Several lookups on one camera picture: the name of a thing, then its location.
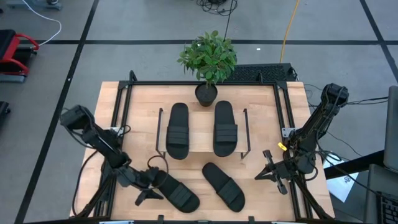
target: black plant pot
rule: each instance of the black plant pot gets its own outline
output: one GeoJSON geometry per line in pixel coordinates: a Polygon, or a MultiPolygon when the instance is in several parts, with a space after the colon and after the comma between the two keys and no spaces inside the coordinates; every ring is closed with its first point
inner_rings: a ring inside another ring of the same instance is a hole
{"type": "Polygon", "coordinates": [[[202,106],[210,106],[217,97],[217,88],[214,85],[206,87],[206,83],[202,83],[195,89],[195,95],[202,106]]]}

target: wooden tabletop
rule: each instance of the wooden tabletop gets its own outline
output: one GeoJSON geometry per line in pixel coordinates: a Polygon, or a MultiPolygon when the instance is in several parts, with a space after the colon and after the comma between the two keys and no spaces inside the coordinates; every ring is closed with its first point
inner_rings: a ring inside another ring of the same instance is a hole
{"type": "MultiPolygon", "coordinates": [[[[95,111],[95,120],[103,128],[109,127],[116,98],[118,82],[104,82],[99,93],[95,111]]],[[[170,175],[183,182],[200,199],[198,210],[193,213],[182,213],[175,209],[167,200],[145,200],[139,207],[134,201],[140,191],[134,187],[123,188],[116,186],[112,219],[115,220],[156,220],[158,215],[164,215],[165,220],[213,220],[213,221],[245,221],[248,216],[254,216],[256,221],[293,221],[294,213],[290,194],[282,195],[277,189],[276,183],[269,180],[254,180],[266,164],[266,158],[262,151],[269,149],[274,162],[282,160],[282,150],[277,146],[281,141],[279,122],[277,117],[274,91],[271,86],[217,86],[218,96],[210,107],[202,107],[195,98],[196,86],[165,86],[165,85],[136,85],[132,88],[131,102],[127,124],[132,130],[124,137],[123,151],[132,159],[131,166],[137,170],[147,168],[147,160],[156,155],[155,140],[159,108],[164,113],[170,113],[174,103],[182,102],[188,105],[191,114],[211,114],[217,101],[227,100],[234,109],[234,114],[248,110],[249,132],[251,152],[244,158],[239,153],[233,153],[228,157],[217,157],[213,152],[190,152],[182,161],[167,156],[170,167],[170,175]],[[242,188],[246,204],[244,209],[232,212],[217,196],[211,185],[201,173],[202,167],[207,162],[213,162],[227,175],[232,177],[242,188]]],[[[310,116],[303,83],[288,83],[290,103],[296,127],[301,127],[310,116]]],[[[288,125],[283,92],[280,90],[280,99],[284,112],[284,121],[288,125]]],[[[119,112],[121,120],[124,97],[119,112]]],[[[93,153],[87,149],[84,160],[93,153]]],[[[95,155],[86,165],[80,181],[80,188],[76,197],[76,210],[81,211],[91,199],[98,188],[101,176],[100,167],[103,156],[95,155]]],[[[165,169],[164,162],[159,159],[151,161],[152,166],[165,169]]],[[[318,177],[307,182],[317,202],[325,211],[334,216],[330,195],[326,187],[325,174],[320,158],[317,158],[318,177]]],[[[305,210],[302,195],[297,188],[302,217],[305,210]]]]}

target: metal bracket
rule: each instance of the metal bracket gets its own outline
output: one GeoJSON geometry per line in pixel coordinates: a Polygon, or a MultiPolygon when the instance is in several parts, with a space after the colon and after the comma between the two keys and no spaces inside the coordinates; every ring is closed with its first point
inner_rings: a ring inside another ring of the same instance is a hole
{"type": "Polygon", "coordinates": [[[258,74],[257,79],[259,81],[259,84],[262,84],[264,81],[262,80],[262,75],[261,73],[258,74]]]}
{"type": "Polygon", "coordinates": [[[124,128],[121,127],[110,127],[114,132],[118,134],[118,137],[124,133],[124,128]]]}
{"type": "Polygon", "coordinates": [[[292,131],[297,130],[298,128],[282,128],[282,137],[287,138],[292,131]]]}
{"type": "Polygon", "coordinates": [[[138,81],[136,74],[134,74],[134,72],[132,70],[130,70],[129,80],[128,81],[119,81],[118,89],[119,90],[123,89],[123,88],[127,87],[128,85],[132,85],[136,81],[138,81]]]}
{"type": "Polygon", "coordinates": [[[287,90],[286,81],[276,81],[276,85],[279,86],[283,90],[287,90]]]}
{"type": "Polygon", "coordinates": [[[164,222],[164,215],[157,216],[157,224],[163,224],[164,222]]]}
{"type": "Polygon", "coordinates": [[[254,220],[254,217],[250,216],[249,217],[249,224],[255,224],[255,223],[256,223],[256,221],[254,220]]]}

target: potted plant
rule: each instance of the potted plant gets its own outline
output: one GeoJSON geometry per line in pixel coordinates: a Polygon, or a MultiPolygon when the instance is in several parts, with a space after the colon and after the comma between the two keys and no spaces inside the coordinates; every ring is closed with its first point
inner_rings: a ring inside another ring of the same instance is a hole
{"type": "Polygon", "coordinates": [[[197,71],[197,79],[205,79],[195,89],[195,95],[202,106],[210,106],[217,97],[216,84],[224,81],[234,71],[236,52],[231,45],[231,39],[218,37],[218,31],[204,37],[198,37],[190,47],[184,46],[177,60],[184,65],[185,71],[197,71]]]}

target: red chair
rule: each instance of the red chair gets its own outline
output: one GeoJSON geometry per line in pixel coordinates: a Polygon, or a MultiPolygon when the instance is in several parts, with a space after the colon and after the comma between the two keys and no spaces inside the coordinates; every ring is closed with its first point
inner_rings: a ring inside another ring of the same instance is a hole
{"type": "Polygon", "coordinates": [[[19,51],[18,45],[21,41],[19,37],[28,39],[34,45],[32,49],[21,49],[22,52],[29,53],[28,58],[30,58],[31,54],[36,54],[36,50],[39,49],[39,45],[31,37],[17,34],[14,30],[0,30],[0,73],[23,76],[29,73],[29,68],[27,67],[27,61],[29,60],[21,62],[16,57],[16,53],[19,51]]]}

